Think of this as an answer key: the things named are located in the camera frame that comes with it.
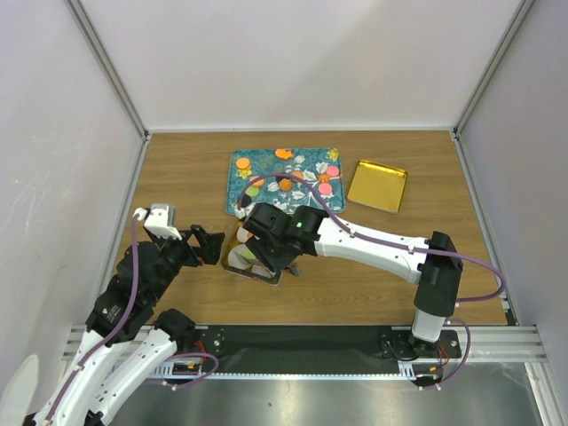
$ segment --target white panel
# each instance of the white panel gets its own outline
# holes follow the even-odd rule
[[[463,140],[525,324],[568,399],[568,3],[537,2]]]
[[[65,2],[0,2],[0,60],[0,393],[37,353],[37,408],[91,310],[140,140]]]
[[[146,126],[452,126],[519,0],[83,0]]]

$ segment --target wooden surface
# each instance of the wooden surface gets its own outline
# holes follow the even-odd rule
[[[153,202],[177,206],[176,227],[191,224],[224,232],[236,223],[225,212],[231,152],[240,148],[334,146],[339,149],[345,188],[358,160],[408,171],[397,215],[347,203],[343,218],[388,233],[428,237],[448,233],[458,250],[487,259],[454,145],[446,131],[337,131],[188,133],[153,135],[134,197],[135,207]],[[142,226],[138,235],[146,239]],[[122,238],[123,251],[130,233]],[[409,324],[414,285],[373,267],[331,257],[298,258],[302,277],[284,275],[278,287],[223,271],[218,264],[185,268],[156,312],[174,307],[198,323]],[[465,264],[460,296],[495,290],[491,273]],[[473,324],[505,322],[501,302],[467,304],[456,316]]]

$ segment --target white joint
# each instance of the white joint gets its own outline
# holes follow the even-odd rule
[[[143,207],[138,207],[136,210],[134,210],[134,214],[132,215],[132,217],[135,217],[136,215],[138,215],[138,218],[136,220],[141,222],[144,219],[146,219],[147,214],[148,214],[148,210],[144,209]]]

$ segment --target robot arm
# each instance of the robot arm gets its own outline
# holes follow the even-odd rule
[[[351,230],[408,247],[455,251],[447,235],[434,232],[429,239],[382,233],[350,224]],[[271,272],[286,269],[297,256],[335,256],[370,264],[417,284],[413,345],[437,344],[442,326],[454,313],[463,264],[457,259],[390,248],[355,238],[321,209],[299,207],[293,216],[258,203],[246,216],[244,229],[254,234],[246,244]]]
[[[98,410],[95,414],[101,412],[100,410],[106,410],[109,413],[107,418],[111,418],[136,386],[146,378],[144,375],[146,370],[154,363],[161,363],[179,349],[177,326],[181,324],[184,333],[187,333],[187,329],[193,330],[194,324],[186,317],[170,319],[169,324],[163,324],[163,327],[148,336],[152,342],[146,345],[155,346],[159,343],[160,348],[148,353],[145,352],[144,347],[138,349],[125,363],[124,368],[119,368],[106,383],[103,383],[114,363],[126,351],[140,328],[150,320],[156,303],[181,268],[216,264],[225,238],[223,233],[206,233],[198,225],[192,225],[190,230],[179,232],[173,226],[175,207],[168,204],[154,204],[149,210],[138,209],[137,214],[138,219],[146,219],[145,229],[152,242],[144,241],[138,244],[138,289],[128,318],[118,333],[101,345],[121,321],[129,304],[135,273],[132,247],[127,248],[124,259],[116,267],[117,274],[110,280],[106,291],[95,301],[91,315],[86,321],[87,330],[83,334],[79,351],[65,376],[50,400],[35,414],[30,424],[52,426],[84,424],[89,409]],[[188,244],[191,236],[195,236],[199,246],[192,247]],[[91,351],[92,354],[85,359],[85,355]],[[105,390],[113,388],[114,391],[111,397],[99,396],[99,399],[95,400],[94,397],[101,386]]]

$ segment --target gold tray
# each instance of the gold tray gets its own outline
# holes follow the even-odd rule
[[[405,193],[406,170],[361,160],[355,169],[347,200],[398,213]]]

